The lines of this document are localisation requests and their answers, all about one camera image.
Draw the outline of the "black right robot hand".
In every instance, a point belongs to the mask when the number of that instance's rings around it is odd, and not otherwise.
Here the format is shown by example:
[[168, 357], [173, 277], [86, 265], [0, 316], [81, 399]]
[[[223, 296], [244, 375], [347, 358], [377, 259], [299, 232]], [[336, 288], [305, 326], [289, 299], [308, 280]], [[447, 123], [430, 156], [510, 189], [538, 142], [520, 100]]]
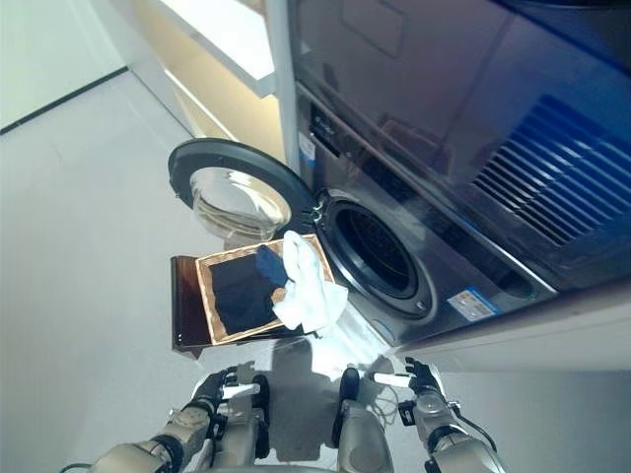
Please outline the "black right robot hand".
[[434, 374], [429, 365], [412, 357], [406, 357], [404, 361], [405, 373], [373, 372], [370, 374], [370, 379], [378, 384], [408, 388], [417, 396], [424, 392], [436, 392], [441, 396], [444, 395], [440, 378]]

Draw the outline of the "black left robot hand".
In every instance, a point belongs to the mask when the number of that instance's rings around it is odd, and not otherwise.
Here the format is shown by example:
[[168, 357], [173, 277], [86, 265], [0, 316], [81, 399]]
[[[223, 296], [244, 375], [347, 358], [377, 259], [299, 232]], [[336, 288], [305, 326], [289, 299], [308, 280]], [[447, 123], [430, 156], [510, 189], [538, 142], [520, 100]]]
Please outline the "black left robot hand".
[[241, 383], [237, 371], [237, 366], [231, 366], [209, 373], [196, 384], [192, 400], [205, 402], [217, 410], [233, 398], [258, 394], [260, 386], [254, 382]]

